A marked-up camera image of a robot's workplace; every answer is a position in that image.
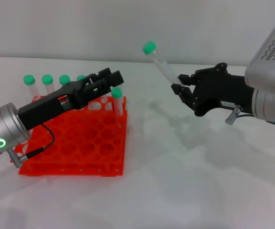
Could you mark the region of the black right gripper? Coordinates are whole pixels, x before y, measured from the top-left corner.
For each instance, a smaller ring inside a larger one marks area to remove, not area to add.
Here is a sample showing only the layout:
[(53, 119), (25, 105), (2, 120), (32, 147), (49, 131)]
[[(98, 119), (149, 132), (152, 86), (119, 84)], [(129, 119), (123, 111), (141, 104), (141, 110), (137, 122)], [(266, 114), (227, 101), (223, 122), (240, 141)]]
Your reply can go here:
[(243, 113), (252, 113), (254, 88), (246, 85), (244, 77), (228, 73), (226, 63), (197, 70), (191, 76), (180, 74), (178, 79), (182, 85), (195, 86), (193, 93), (180, 84), (172, 84), (171, 88), (184, 104), (193, 106), (196, 116), (216, 108), (233, 110), (237, 105)]

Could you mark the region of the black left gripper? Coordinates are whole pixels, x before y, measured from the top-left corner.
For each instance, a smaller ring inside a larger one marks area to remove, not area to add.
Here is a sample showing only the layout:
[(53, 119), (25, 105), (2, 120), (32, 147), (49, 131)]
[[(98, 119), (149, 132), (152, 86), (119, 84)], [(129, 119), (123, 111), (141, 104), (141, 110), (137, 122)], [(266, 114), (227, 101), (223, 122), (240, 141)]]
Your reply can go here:
[(111, 87), (124, 83), (120, 71), (111, 72), (110, 68), (92, 74), (91, 81), (94, 83), (87, 84), (89, 78), (69, 82), (57, 91), (21, 107), (18, 117), (24, 127), (30, 130), (67, 111), (82, 109), (110, 92)]

